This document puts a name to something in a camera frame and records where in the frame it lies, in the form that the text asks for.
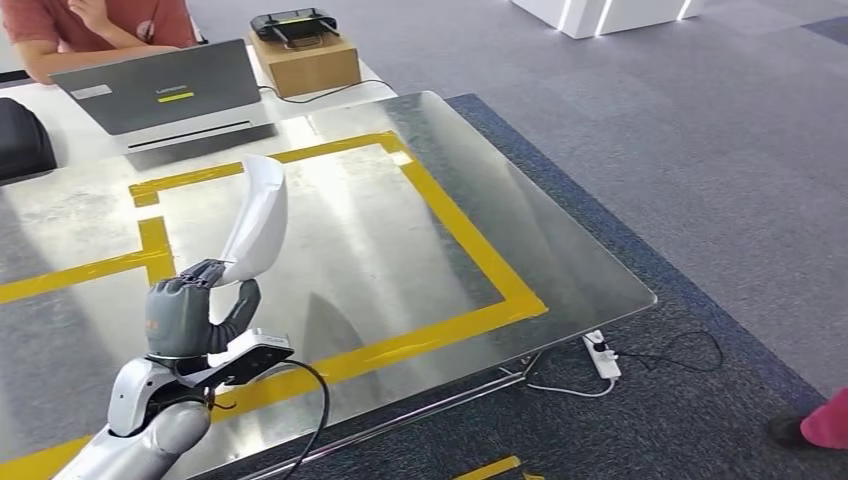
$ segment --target power cord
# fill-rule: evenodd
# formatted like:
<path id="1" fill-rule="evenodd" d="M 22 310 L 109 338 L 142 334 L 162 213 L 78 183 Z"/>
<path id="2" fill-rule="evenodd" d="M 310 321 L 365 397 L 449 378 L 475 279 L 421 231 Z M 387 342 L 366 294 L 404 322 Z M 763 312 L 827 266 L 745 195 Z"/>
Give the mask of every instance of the power cord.
<path id="1" fill-rule="evenodd" d="M 498 370 L 506 373 L 507 375 L 515 375 L 514 373 L 512 373 L 511 371 L 509 371 L 509 370 L 507 370 L 506 368 L 503 368 L 503 367 L 499 368 Z M 608 393 L 612 392 L 612 389 L 615 388 L 616 380 L 617 379 L 615 379 L 615 378 L 611 378 L 610 379 L 610 386 L 607 387 L 607 389 L 604 390 L 601 393 L 577 392 L 577 391 L 574 391 L 574 390 L 566 390 L 564 388 L 556 388 L 556 387 L 545 387 L 543 385 L 535 385 L 535 384 L 532 384 L 532 383 L 526 383 L 525 385 L 527 385 L 529 388 L 535 388 L 536 390 L 544 390 L 546 392 L 566 393 L 568 395 L 576 395 L 578 397 L 583 397 L 583 398 L 600 398 L 600 397 L 603 397 L 604 395 L 607 395 Z"/>
<path id="2" fill-rule="evenodd" d="M 297 461 L 294 462 L 292 468 L 289 469 L 288 473 L 283 477 L 282 480 L 288 480 L 294 475 L 294 472 L 300 468 L 300 465 L 303 463 L 303 460 L 309 455 L 312 451 L 312 447 L 315 445 L 315 441 L 318 439 L 318 436 L 321 435 L 321 432 L 327 427 L 327 421 L 330 418 L 330 389 L 327 387 L 327 382 L 324 380 L 324 377 L 318 373 L 311 365 L 307 365 L 302 362 L 298 362 L 297 360 L 283 360 L 283 363 L 288 363 L 291 365 L 296 365 L 307 372 L 311 373 L 318 383 L 321 384 L 321 391 L 324 394 L 324 408 L 321 412 L 321 421 L 318 422 L 318 428 L 315 429 L 315 433 L 312 434 L 312 438 L 309 439 L 309 443 L 306 444 L 306 448 L 303 449 L 303 452 L 297 457 Z"/>
<path id="3" fill-rule="evenodd" d="M 716 361 L 715 365 L 713 365 L 711 367 L 704 368 L 704 367 L 699 367 L 697 365 L 691 365 L 691 364 L 688 364 L 688 363 L 683 363 L 679 360 L 675 360 L 675 359 L 665 355 L 665 353 L 676 342 L 680 341 L 680 339 L 686 338 L 686 337 L 693 337 L 693 336 L 703 336 L 703 337 L 706 337 L 707 339 L 709 339 L 710 342 L 712 342 L 712 344 L 715 347 L 715 350 L 718 354 L 718 360 Z M 602 350 L 597 350 L 597 348 L 596 348 L 595 349 L 596 351 L 604 351 L 606 349 L 609 349 L 606 342 L 595 342 L 589 336 L 585 336 L 584 338 L 586 338 L 587 340 L 589 340 L 589 342 L 591 342 L 595 345 L 603 347 Z M 663 348 L 661 349 L 661 352 L 662 353 L 659 354 L 659 355 L 649 355 L 649 354 L 642 354 L 642 353 L 629 353 L 629 352 L 624 352 L 624 351 L 621 351 L 621 350 L 617 350 L 615 353 L 616 353 L 616 355 L 618 355 L 620 357 L 632 357 L 632 358 L 635 358 L 636 360 L 639 360 L 639 363 L 641 363 L 645 367 L 645 369 L 648 370 L 649 372 L 652 372 L 652 371 L 656 370 L 657 368 L 659 368 L 659 364 L 662 363 L 662 362 L 671 363 L 673 365 L 677 365 L 679 367 L 682 367 L 686 370 L 691 370 L 691 371 L 699 372 L 699 373 L 715 372 L 715 371 L 719 370 L 721 367 L 724 366 L 724 351 L 721 349 L 721 345 L 719 345 L 718 340 L 716 340 L 716 338 L 710 332 L 706 332 L 706 331 L 703 331 L 703 330 L 696 330 L 694 332 L 686 332 L 686 333 L 681 333 L 680 335 L 675 335 L 674 337 L 671 338 L 671 340 L 668 341 L 668 343 L 665 344 L 665 346 L 663 346 Z"/>
<path id="4" fill-rule="evenodd" d="M 690 365 L 690 364 L 687 364 L 687 363 L 683 363 L 679 360 L 675 360 L 675 359 L 664 354 L 666 351 L 668 351 L 669 348 L 672 347 L 672 345 L 674 345 L 675 342 L 679 341 L 681 338 L 693 337 L 693 336 L 697 336 L 697 335 L 705 336 L 712 342 L 713 346 L 716 349 L 716 352 L 718 352 L 718 361 L 716 362 L 715 365 L 713 365 L 711 367 L 703 368 L 703 367 L 699 367 L 699 366 L 696 366 L 696 365 Z M 590 337 L 589 335 L 584 335 L 584 338 L 586 340 L 588 340 L 589 343 L 592 343 L 594 345 L 594 350 L 596 352 L 605 352 L 605 351 L 608 351 L 608 350 L 611 351 L 611 349 L 607 345 L 606 341 L 597 342 L 597 341 L 593 340 L 592 337 Z M 724 366 L 724 351 L 721 349 L 721 345 L 719 345 L 718 340 L 716 340 L 716 338 L 711 333 L 701 331 L 701 330 L 694 331 L 694 332 L 681 333 L 680 335 L 675 335 L 674 337 L 672 337 L 671 340 L 668 341 L 668 343 L 665 344 L 665 346 L 663 346 L 662 352 L 663 352 L 663 354 L 660 354 L 660 355 L 650 355 L 650 354 L 628 353 L 628 352 L 616 351 L 615 355 L 618 355 L 618 356 L 621 356 L 621 357 L 635 358 L 635 359 L 639 360 L 639 362 L 649 372 L 656 370 L 659 367 L 658 364 L 661 363 L 661 362 L 671 363 L 673 365 L 677 365 L 677 366 L 685 368 L 687 370 L 692 370 L 692 371 L 700 372 L 700 373 L 715 372 L 716 370 L 718 370 L 722 366 Z M 515 375 L 510 370 L 503 368 L 503 367 L 499 368 L 499 370 L 506 373 L 507 375 Z M 610 381 L 609 387 L 607 387 L 606 390 L 604 390 L 603 392 L 600 392 L 600 393 L 577 392 L 577 391 L 574 391 L 574 390 L 567 390 L 567 389 L 564 389 L 564 388 L 556 388 L 556 387 L 546 387 L 546 386 L 543 386 L 543 385 L 535 385 L 535 384 L 532 384 L 532 383 L 527 383 L 526 385 L 529 388 L 533 388 L 533 389 L 536 389 L 536 390 L 544 390 L 546 392 L 565 393 L 565 394 L 568 394 L 568 395 L 576 395 L 578 397 L 583 397 L 583 398 L 600 398 L 600 397 L 603 397 L 603 396 L 605 396 L 605 395 L 607 395 L 607 394 L 609 394 L 610 392 L 613 391 L 613 389 L 615 388 L 617 380 L 618 380 L 618 378 L 610 378 L 609 379 L 609 381 Z"/>
<path id="5" fill-rule="evenodd" d="M 334 95 L 336 93 L 343 92 L 343 91 L 347 90 L 348 88 L 353 88 L 357 85 L 362 85 L 364 83 L 369 83 L 369 82 L 382 83 L 383 85 L 394 90 L 394 88 L 392 88 L 392 86 L 389 85 L 387 82 L 384 82 L 382 80 L 376 80 L 376 79 L 373 79 L 373 78 L 369 79 L 369 80 L 362 80 L 362 81 L 359 81 L 359 82 L 356 82 L 356 83 L 351 83 L 350 85 L 345 85 L 344 87 L 337 88 L 335 90 L 330 90 L 329 92 L 322 93 L 321 95 L 317 95 L 317 96 L 314 96 L 314 97 L 306 99 L 306 100 L 291 100 L 289 98 L 280 96 L 280 93 L 277 92 L 276 88 L 269 87 L 268 85 L 260 85 L 259 90 L 270 90 L 270 91 L 274 92 L 274 95 L 276 95 L 277 98 L 279 98 L 280 100 L 282 100 L 286 103 L 296 103 L 296 104 L 299 104 L 299 105 L 303 105 L 304 103 L 314 102 L 315 100 L 318 100 L 320 98 L 329 97 L 330 95 Z"/>

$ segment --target yellow tape line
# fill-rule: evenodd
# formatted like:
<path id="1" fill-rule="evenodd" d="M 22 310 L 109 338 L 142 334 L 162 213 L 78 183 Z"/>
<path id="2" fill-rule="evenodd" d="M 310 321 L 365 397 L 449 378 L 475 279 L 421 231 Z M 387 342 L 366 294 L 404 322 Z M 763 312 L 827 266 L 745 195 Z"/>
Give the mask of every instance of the yellow tape line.
<path id="1" fill-rule="evenodd" d="M 173 102 L 174 100 L 182 100 L 184 98 L 191 98 L 194 96 L 194 92 L 180 93 L 179 95 L 171 95 L 169 97 L 162 97 L 157 99 L 159 103 L 168 103 Z"/>
<path id="2" fill-rule="evenodd" d="M 490 465 L 486 465 L 483 468 L 478 468 L 473 472 L 460 475 L 454 480 L 486 480 L 487 478 L 492 478 L 495 475 L 500 475 L 501 473 L 508 472 L 520 466 L 521 460 L 519 460 L 518 457 L 507 457 Z"/>
<path id="3" fill-rule="evenodd" d="M 316 362 L 314 367 L 321 372 L 328 383 L 348 380 L 547 311 L 545 304 L 489 244 L 471 220 L 393 132 L 362 135 L 271 155 L 271 157 L 288 163 L 368 145 L 381 145 L 390 154 L 402 152 L 409 157 L 410 162 L 400 165 L 399 168 L 445 228 L 451 232 L 500 292 L 504 301 Z M 145 207 L 159 203 L 158 193 L 162 190 L 242 172 L 241 163 L 230 163 L 133 185 L 130 187 L 130 194 L 133 196 L 136 207 Z M 140 266 L 147 268 L 148 281 L 151 284 L 174 276 L 175 268 L 164 220 L 161 217 L 143 220 L 139 222 L 139 232 L 143 246 L 141 252 L 42 276 L 50 277 L 49 281 L 43 279 L 39 281 L 41 277 L 36 277 L 15 284 L 2 285 L 0 286 L 0 302 L 9 301 L 6 298 L 25 298 L 45 291 L 57 290 L 74 283 Z M 232 410 L 214 410 L 212 419 L 217 422 L 241 415 L 307 393 L 316 387 L 315 379 L 306 372 L 288 371 L 220 395 L 220 403 L 234 403 L 236 406 Z M 79 447 L 84 444 L 84 439 L 77 439 L 0 464 L 0 478 L 48 478 L 54 475 L 59 467 L 70 461 Z"/>
<path id="4" fill-rule="evenodd" d="M 138 229 L 143 247 L 140 252 L 0 285 L 0 303 L 14 302 L 61 290 L 71 285 L 139 267 L 148 268 L 148 279 L 151 279 L 151 283 L 160 278 L 173 276 L 174 262 L 171 260 L 171 249 L 165 236 L 165 224 L 162 218 L 142 220 L 138 223 Z"/>

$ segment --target white power strip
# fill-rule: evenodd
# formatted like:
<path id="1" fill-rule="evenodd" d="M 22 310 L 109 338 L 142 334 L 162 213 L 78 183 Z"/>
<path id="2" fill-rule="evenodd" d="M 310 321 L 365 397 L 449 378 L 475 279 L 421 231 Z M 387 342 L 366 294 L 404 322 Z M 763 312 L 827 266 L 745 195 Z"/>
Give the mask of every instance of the white power strip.
<path id="1" fill-rule="evenodd" d="M 621 377 L 621 370 L 619 370 L 618 363 L 615 361 L 618 355 L 604 343 L 604 334 L 600 330 L 595 330 L 584 335 L 583 343 L 586 344 L 586 349 L 589 350 L 589 355 L 592 357 L 592 361 L 595 362 L 595 368 L 598 370 L 601 378 L 616 380 Z M 595 348 L 599 348 L 598 345 L 604 345 L 605 349 L 601 352 L 595 350 Z"/>

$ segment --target red shirt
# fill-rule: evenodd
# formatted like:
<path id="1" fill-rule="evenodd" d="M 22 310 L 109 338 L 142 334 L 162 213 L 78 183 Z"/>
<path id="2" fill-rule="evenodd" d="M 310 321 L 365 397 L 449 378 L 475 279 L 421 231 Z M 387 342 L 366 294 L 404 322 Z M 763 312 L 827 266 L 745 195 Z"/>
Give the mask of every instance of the red shirt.
<path id="1" fill-rule="evenodd" d="M 0 0 L 12 43 L 48 40 L 63 51 L 112 50 L 85 26 L 67 0 Z M 109 20 L 150 45 L 188 47 L 196 43 L 185 0 L 106 0 Z"/>

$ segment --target metal table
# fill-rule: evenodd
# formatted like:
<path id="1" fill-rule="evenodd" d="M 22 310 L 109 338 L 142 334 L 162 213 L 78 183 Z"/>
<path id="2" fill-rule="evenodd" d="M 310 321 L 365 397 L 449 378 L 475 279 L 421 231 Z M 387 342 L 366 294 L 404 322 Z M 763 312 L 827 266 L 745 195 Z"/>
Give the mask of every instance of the metal table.
<path id="1" fill-rule="evenodd" d="M 103 425 L 115 373 L 145 353 L 149 282 L 219 255 L 244 188 L 240 155 L 280 152 L 289 231 L 259 278 L 253 325 L 288 334 L 332 382 L 331 423 L 656 300 L 432 93 L 71 165 L 0 187 L 0 478 L 46 478 Z M 216 290 L 213 321 L 234 299 Z M 316 387 L 286 371 L 224 393 L 237 407 L 215 411 L 168 478 L 308 433 Z"/>

